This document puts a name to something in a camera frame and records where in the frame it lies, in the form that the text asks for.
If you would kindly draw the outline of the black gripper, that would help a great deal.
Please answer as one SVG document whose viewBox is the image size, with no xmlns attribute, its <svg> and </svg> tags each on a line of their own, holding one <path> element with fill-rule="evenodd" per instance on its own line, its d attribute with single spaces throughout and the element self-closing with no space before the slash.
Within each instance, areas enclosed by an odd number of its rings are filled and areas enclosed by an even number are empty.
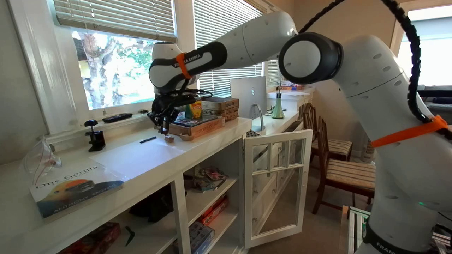
<svg viewBox="0 0 452 254">
<path fill-rule="evenodd" d="M 157 93 L 148 117 L 155 126 L 159 126 L 159 133 L 162 135 L 168 135 L 169 123 L 172 123 L 176 118 L 178 107 L 193 103 L 196 97 L 196 89 L 171 92 L 166 94 Z"/>
</svg>

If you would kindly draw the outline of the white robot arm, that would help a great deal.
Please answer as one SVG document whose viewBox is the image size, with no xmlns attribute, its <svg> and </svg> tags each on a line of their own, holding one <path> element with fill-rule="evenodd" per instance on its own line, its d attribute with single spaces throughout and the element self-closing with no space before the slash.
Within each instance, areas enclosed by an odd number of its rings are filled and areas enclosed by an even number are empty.
<svg viewBox="0 0 452 254">
<path fill-rule="evenodd" d="M 375 151 L 374 203 L 357 254 L 432 254 L 438 216 L 452 210 L 450 126 L 422 102 L 416 73 L 404 72 L 374 35 L 335 41 L 298 31 L 292 17 L 278 11 L 196 49 L 157 56 L 148 69 L 154 123 L 165 131 L 175 109 L 190 103 L 193 76 L 270 58 L 289 82 L 335 85 L 327 99 L 360 124 Z"/>
</svg>

